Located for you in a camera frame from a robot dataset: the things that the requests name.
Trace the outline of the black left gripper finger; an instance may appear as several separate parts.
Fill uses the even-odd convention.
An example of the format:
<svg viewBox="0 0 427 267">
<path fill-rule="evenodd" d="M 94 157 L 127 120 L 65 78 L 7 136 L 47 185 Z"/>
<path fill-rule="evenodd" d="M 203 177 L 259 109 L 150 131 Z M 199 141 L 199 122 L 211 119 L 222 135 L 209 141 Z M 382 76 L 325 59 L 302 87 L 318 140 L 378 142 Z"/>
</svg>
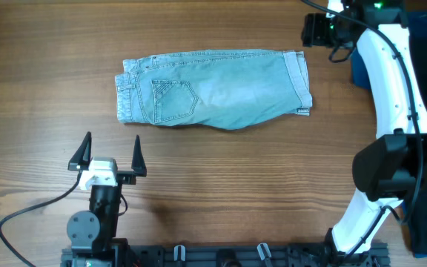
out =
<svg viewBox="0 0 427 267">
<path fill-rule="evenodd" d="M 81 145 L 68 162 L 67 169 L 69 171 L 86 171 L 88 169 L 91 160 L 91 145 L 92 135 L 88 131 Z"/>
<path fill-rule="evenodd" d="M 145 160 L 142 154 L 141 142 L 139 135 L 136 136 L 134 147 L 133 147 L 133 157 L 131 162 L 131 169 L 133 170 L 135 176 L 146 176 L 147 167 Z"/>
</svg>

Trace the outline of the light blue denim shorts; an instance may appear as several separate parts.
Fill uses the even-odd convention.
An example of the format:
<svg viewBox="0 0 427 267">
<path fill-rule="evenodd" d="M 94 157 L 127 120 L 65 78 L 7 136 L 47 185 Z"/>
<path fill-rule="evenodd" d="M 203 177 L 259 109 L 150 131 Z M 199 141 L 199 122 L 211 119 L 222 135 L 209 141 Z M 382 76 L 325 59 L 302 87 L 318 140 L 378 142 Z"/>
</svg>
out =
<svg viewBox="0 0 427 267">
<path fill-rule="evenodd" d="M 198 50 L 123 61 L 121 123 L 237 130 L 313 106 L 302 51 Z"/>
</svg>

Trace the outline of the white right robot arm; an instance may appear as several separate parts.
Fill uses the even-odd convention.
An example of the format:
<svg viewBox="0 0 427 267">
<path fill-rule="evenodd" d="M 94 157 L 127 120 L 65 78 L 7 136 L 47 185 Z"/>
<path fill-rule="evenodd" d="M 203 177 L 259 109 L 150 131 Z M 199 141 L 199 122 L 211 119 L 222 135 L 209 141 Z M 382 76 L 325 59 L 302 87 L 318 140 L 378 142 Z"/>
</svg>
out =
<svg viewBox="0 0 427 267">
<path fill-rule="evenodd" d="M 410 222 L 427 185 L 427 110 L 409 51 L 408 18 L 401 1 L 339 1 L 315 5 L 305 17 L 304 46 L 361 56 L 377 118 L 376 140 L 352 163 L 356 190 L 341 220 L 328 230 L 331 264 L 356 264 L 398 205 L 397 222 Z"/>
</svg>

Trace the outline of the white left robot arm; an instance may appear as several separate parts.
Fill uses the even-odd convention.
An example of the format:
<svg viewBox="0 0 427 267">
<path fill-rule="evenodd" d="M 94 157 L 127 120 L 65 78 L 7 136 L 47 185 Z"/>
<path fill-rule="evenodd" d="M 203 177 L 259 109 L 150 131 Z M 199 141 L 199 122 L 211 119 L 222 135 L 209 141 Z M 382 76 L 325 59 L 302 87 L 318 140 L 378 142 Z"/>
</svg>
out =
<svg viewBox="0 0 427 267">
<path fill-rule="evenodd" d="M 92 157 L 91 145 L 88 132 L 68 163 L 67 169 L 78 173 L 77 186 L 90 190 L 90 198 L 88 210 L 75 213 L 67 222 L 71 245 L 62 252 L 60 266 L 140 266 L 128 240 L 116 237 L 119 209 L 125 201 L 122 186 L 147 176 L 140 138 L 135 139 L 129 171 L 120 171 L 114 158 Z"/>
</svg>

